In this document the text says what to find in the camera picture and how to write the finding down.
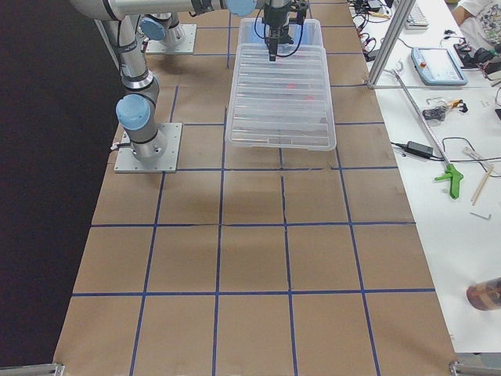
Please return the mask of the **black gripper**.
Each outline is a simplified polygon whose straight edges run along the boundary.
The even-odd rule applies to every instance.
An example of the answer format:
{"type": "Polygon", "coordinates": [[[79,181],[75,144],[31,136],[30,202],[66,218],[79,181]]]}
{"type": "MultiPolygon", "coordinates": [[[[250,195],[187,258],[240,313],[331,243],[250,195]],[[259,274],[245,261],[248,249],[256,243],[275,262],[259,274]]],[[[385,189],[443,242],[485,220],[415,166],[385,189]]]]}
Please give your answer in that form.
{"type": "Polygon", "coordinates": [[[293,44],[289,35],[289,24],[304,23],[307,16],[308,1],[265,1],[264,26],[265,44],[269,51],[269,60],[276,60],[278,45],[293,44]]]}

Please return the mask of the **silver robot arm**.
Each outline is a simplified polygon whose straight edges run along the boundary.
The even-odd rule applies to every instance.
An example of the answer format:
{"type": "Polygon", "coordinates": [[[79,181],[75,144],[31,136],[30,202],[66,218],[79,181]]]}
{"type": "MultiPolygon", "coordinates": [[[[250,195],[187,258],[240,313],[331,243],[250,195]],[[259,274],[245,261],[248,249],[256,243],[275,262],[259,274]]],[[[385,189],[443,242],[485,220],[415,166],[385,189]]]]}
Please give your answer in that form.
{"type": "Polygon", "coordinates": [[[198,16],[219,9],[247,16],[263,4],[263,1],[72,1],[71,5],[84,16],[103,23],[127,90],[116,106],[116,113],[136,159],[158,158],[165,152],[168,141],[154,120],[159,83],[147,67],[131,17],[179,12],[198,16]]]}
{"type": "MultiPolygon", "coordinates": [[[[254,33],[266,45],[271,61],[287,58],[295,51],[280,54],[280,45],[294,43],[289,34],[291,24],[296,24],[301,30],[307,16],[309,2],[307,1],[221,1],[222,9],[228,10],[235,16],[247,16],[256,9],[261,18],[263,31],[254,33]]],[[[173,46],[180,42],[184,35],[182,26],[176,13],[146,14],[138,18],[138,26],[150,41],[160,42],[166,46],[173,46]]]]}

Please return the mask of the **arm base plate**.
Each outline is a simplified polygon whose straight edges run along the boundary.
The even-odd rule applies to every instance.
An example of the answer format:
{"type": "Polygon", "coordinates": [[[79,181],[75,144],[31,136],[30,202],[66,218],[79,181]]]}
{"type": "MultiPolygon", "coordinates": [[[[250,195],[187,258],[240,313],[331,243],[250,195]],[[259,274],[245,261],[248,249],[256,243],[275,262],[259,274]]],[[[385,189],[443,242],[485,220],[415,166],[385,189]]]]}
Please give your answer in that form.
{"type": "Polygon", "coordinates": [[[160,123],[157,128],[157,137],[144,144],[133,143],[122,132],[117,144],[116,173],[176,173],[182,123],[160,123]]]}
{"type": "Polygon", "coordinates": [[[150,55],[190,55],[194,53],[196,24],[179,23],[169,29],[161,27],[155,34],[158,39],[150,38],[146,54],[150,55]]]}

